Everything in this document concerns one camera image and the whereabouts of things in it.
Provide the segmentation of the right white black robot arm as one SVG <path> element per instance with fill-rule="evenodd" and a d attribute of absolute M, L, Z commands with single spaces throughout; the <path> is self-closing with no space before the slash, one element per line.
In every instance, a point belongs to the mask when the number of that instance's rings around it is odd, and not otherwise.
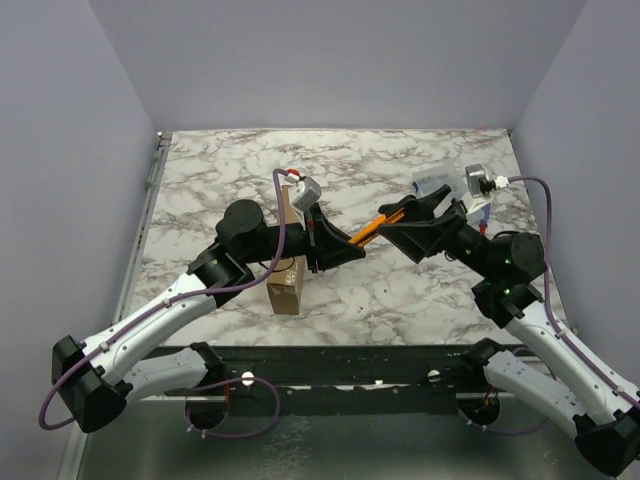
<path fill-rule="evenodd" d="M 601 473 L 616 477 L 639 456 L 639 389 L 613 373 L 545 306 L 532 282 L 547 271 L 536 234 L 489 239 L 470 226 L 466 206 L 453 200 L 441 215 L 435 208 L 449 193 L 408 197 L 403 216 L 379 234 L 413 262 L 445 253 L 481 280 L 473 297 L 481 313 L 528 347 L 552 371 L 531 368 L 490 339 L 475 344 L 459 367 L 461 383 L 481 391 L 504 390 L 553 421 Z"/>

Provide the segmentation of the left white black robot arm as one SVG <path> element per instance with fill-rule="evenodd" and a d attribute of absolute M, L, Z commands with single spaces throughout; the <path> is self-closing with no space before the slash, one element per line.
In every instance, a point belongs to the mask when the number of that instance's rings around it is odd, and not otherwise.
<path fill-rule="evenodd" d="M 220 385 L 221 371 L 208 347 L 186 347 L 149 359 L 161 343 L 189 323 L 221 308 L 261 283 L 251 264 L 304 257 L 317 273 L 364 258 L 364 242 L 348 236 L 312 204 L 301 222 L 270 226 L 261 206 L 248 199 L 229 205 L 214 242 L 149 304 L 84 340 L 70 335 L 52 348 L 52 395 L 71 422 L 93 433 L 115 420 L 135 400 L 171 390 L 206 395 Z"/>

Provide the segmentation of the brown cardboard express box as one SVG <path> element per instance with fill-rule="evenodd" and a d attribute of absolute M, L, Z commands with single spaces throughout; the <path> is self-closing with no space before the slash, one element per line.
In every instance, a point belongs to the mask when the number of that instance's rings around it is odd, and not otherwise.
<path fill-rule="evenodd" d="M 286 225 L 301 226 L 290 197 L 294 193 L 293 185 L 281 187 L 284 200 Z M 303 281 L 307 267 L 304 256 L 285 258 L 284 253 L 277 267 L 267 279 L 266 290 L 274 314 L 298 315 L 301 309 Z"/>

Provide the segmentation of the orange utility knife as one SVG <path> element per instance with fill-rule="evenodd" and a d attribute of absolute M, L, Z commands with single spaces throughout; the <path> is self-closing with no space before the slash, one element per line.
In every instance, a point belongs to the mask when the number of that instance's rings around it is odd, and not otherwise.
<path fill-rule="evenodd" d="M 383 225 L 397 223 L 405 216 L 404 209 L 390 214 L 389 216 L 381 214 L 373 222 L 366 225 L 360 232 L 352 236 L 349 243 L 359 248 L 364 248 L 368 243 L 373 241 L 379 235 L 379 228 Z"/>

